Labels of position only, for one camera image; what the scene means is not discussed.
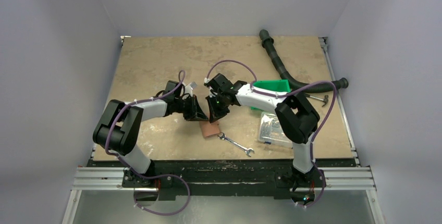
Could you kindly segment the brown leather card holder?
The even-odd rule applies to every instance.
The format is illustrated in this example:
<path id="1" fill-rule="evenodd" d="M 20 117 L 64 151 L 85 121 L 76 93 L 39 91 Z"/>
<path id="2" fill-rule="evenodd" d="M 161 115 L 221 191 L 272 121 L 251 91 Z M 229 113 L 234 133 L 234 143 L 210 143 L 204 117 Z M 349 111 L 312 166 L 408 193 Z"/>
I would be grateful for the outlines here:
<path id="1" fill-rule="evenodd" d="M 218 135 L 221 131 L 219 128 L 219 122 L 210 123 L 209 121 L 200 121 L 199 126 L 204 138 L 209 138 L 214 135 Z"/>

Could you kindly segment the green plastic bin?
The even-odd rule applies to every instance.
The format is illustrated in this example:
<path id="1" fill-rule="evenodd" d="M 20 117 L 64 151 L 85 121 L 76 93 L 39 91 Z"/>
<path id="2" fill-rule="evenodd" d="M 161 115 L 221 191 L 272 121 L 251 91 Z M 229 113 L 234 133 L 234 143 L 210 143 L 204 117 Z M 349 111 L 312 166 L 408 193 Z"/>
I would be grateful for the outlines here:
<path id="1" fill-rule="evenodd" d="M 260 80 L 253 83 L 253 86 L 259 89 L 273 92 L 290 92 L 291 88 L 287 80 Z"/>

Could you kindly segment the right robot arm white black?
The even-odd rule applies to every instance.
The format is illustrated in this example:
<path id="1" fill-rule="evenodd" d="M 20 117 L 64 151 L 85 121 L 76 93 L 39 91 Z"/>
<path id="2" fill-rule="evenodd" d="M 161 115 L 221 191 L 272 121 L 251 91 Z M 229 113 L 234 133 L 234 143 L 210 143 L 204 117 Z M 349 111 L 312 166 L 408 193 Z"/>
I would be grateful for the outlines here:
<path id="1" fill-rule="evenodd" d="M 293 162 L 290 180 L 293 188 L 311 187 L 315 169 L 312 136 L 318 129 L 319 114 L 303 93 L 277 94 L 256 89 L 252 84 L 238 80 L 232 83 L 223 74 L 205 78 L 210 91 L 206 97 L 211 123 L 225 117 L 229 106 L 247 106 L 275 114 L 284 135 L 292 142 Z"/>

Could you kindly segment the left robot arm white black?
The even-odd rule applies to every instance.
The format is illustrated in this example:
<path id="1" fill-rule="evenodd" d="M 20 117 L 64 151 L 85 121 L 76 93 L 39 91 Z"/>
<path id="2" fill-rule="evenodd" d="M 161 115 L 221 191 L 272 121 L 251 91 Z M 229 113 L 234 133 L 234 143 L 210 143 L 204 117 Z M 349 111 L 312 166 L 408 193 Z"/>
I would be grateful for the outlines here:
<path id="1" fill-rule="evenodd" d="M 95 144 L 116 156 L 135 172 L 135 180 L 143 187 L 155 182 L 154 162 L 137 146 L 141 123 L 173 113 L 186 121 L 208 121 L 191 86 L 169 80 L 156 97 L 140 103 L 108 102 L 92 135 Z"/>

